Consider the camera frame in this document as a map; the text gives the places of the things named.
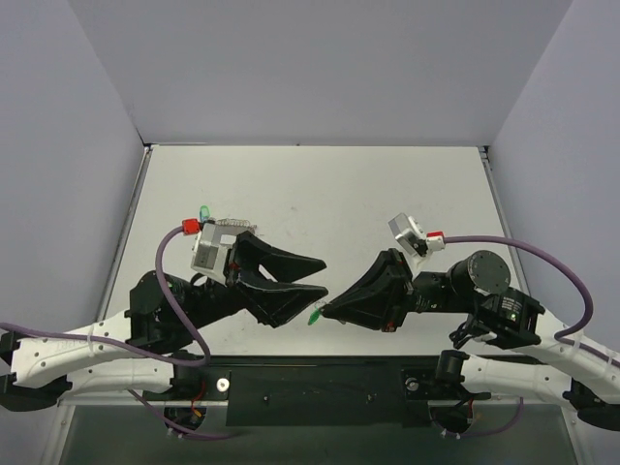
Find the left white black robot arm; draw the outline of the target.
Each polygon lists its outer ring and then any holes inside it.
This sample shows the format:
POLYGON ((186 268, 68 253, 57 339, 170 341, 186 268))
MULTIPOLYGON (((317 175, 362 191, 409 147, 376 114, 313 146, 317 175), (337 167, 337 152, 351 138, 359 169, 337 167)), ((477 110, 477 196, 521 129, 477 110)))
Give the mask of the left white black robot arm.
POLYGON ((325 297, 305 278, 326 269, 259 239, 252 228, 191 220, 157 248, 129 307, 57 333, 2 324, 1 405, 33 412, 86 392, 140 389, 186 399, 211 352, 202 328, 241 311, 277 328, 325 297))

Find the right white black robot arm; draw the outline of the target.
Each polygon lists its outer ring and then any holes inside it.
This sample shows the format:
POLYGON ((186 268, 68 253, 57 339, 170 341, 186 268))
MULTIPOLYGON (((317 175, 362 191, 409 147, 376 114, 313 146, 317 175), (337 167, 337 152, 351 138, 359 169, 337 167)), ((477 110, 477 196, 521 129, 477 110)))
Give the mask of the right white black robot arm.
POLYGON ((456 398, 470 406, 493 394, 537 397, 598 428, 619 428, 619 358, 565 326, 511 285, 497 254, 481 250, 445 272, 415 274, 403 253, 387 249, 322 317, 392 333, 411 314, 462 314, 431 375, 408 368, 410 396, 456 398))

